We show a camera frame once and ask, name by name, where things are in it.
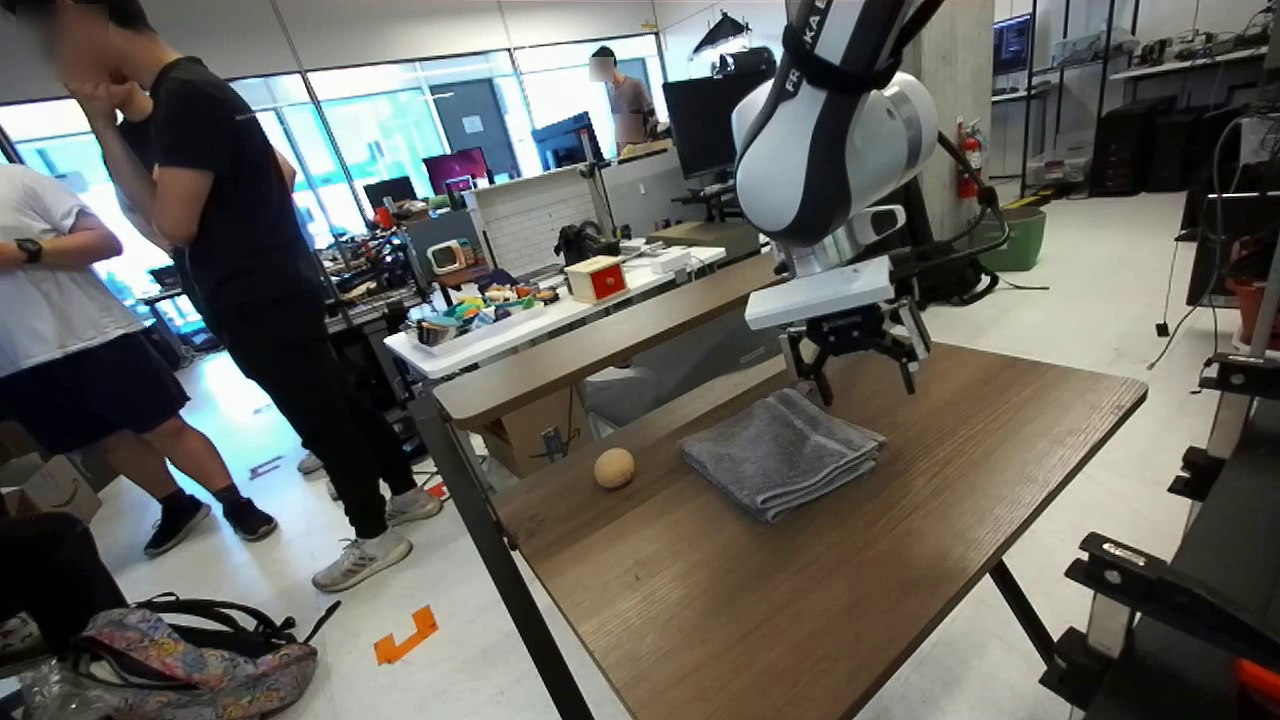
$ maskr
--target white shirt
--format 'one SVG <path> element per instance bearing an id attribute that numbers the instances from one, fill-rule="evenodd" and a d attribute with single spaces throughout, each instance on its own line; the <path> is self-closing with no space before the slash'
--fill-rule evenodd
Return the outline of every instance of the white shirt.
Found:
<path id="1" fill-rule="evenodd" d="M 54 178 L 0 162 L 0 243 L 54 240 L 75 228 L 84 202 Z M 0 377 L 37 367 L 135 331 L 90 269 L 0 269 Z"/>

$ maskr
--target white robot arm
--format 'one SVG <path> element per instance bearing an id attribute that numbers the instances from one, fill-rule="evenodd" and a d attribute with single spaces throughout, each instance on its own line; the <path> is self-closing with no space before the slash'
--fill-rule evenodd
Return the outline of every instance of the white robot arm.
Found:
<path id="1" fill-rule="evenodd" d="M 747 302 L 752 327 L 785 327 L 791 367 L 815 378 L 834 351 L 874 347 L 912 367 L 927 354 L 927 331 L 912 302 L 896 300 L 888 254 L 854 263 L 871 209 L 936 149 L 938 124 L 927 88 L 898 73 L 898 50 L 918 35 L 938 0 L 801 0 L 785 32 L 778 73 L 731 116 L 739 162 L 736 198 L 791 263 L 791 280 Z"/>

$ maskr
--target man's hand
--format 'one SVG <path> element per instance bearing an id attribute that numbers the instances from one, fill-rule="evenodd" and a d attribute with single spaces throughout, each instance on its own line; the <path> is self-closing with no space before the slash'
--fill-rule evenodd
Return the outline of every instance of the man's hand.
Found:
<path id="1" fill-rule="evenodd" d="M 135 92 L 126 78 L 114 82 L 102 66 L 63 56 L 54 65 L 58 82 L 80 100 L 80 108 L 89 112 L 89 120 L 94 127 L 114 127 L 114 112 L 126 105 L 126 95 Z"/>

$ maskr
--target shoe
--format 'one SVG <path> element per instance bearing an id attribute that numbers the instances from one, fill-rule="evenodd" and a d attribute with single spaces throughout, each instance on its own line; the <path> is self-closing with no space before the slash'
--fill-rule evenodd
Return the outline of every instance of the shoe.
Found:
<path id="1" fill-rule="evenodd" d="M 439 514 L 447 504 L 445 493 L 432 493 L 432 488 L 412 488 L 412 493 L 398 493 L 387 498 L 387 523 L 417 523 L 417 521 L 426 521 L 426 514 Z"/>
<path id="2" fill-rule="evenodd" d="M 384 531 L 376 539 L 353 539 L 341 560 L 330 560 L 325 572 L 313 575 L 313 582 L 321 591 L 346 591 L 369 575 L 398 563 L 409 550 L 412 542 L 394 531 Z"/>
<path id="3" fill-rule="evenodd" d="M 177 498 L 172 509 L 159 504 L 159 523 L 142 547 L 148 560 L 172 550 L 179 539 L 186 539 L 208 509 L 194 495 Z"/>
<path id="4" fill-rule="evenodd" d="M 263 509 L 256 509 L 253 498 L 228 498 L 225 504 L 225 521 L 246 539 L 261 542 L 267 535 L 277 535 L 277 514 L 267 514 Z"/>
<path id="5" fill-rule="evenodd" d="M 315 477 L 315 472 L 325 472 L 325 465 L 321 465 L 321 455 L 309 453 L 302 460 L 296 460 L 296 472 Z"/>

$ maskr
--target wooden table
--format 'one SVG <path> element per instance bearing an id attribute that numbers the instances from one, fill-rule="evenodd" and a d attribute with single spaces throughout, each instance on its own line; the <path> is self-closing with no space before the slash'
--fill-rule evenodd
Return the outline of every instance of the wooden table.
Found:
<path id="1" fill-rule="evenodd" d="M 619 354 L 633 354 L 668 334 L 680 334 L 693 325 L 743 306 L 747 294 L 766 280 L 770 280 L 770 254 L 727 263 L 712 275 L 680 283 L 644 302 L 626 302 L 576 331 L 564 331 L 536 347 L 480 362 L 467 377 L 434 384 L 434 397 L 447 406 L 450 424 L 485 428 L 489 418 L 498 418 L 503 411 L 521 406 L 531 397 L 542 397 L 549 389 L 584 378 Z"/>
<path id="2" fill-rule="evenodd" d="M 838 359 L 832 411 L 882 432 L 888 455 L 766 527 L 693 477 L 677 440 L 778 384 L 785 367 L 763 362 L 613 434 L 640 455 L 640 481 L 613 495 L 589 483 L 595 447 L 579 447 L 494 509 L 462 509 L 462 469 L 432 447 L 462 514 L 521 542 L 634 714 L 854 710 L 984 572 L 1025 604 L 998 557 L 1145 400 L 1135 378 L 965 347 L 936 351 L 918 397 L 888 359 Z M 485 560 L 507 550 L 498 539 L 477 535 Z M 489 569 L 557 704 L 579 714 L 531 601 L 511 597 L 521 572 Z"/>

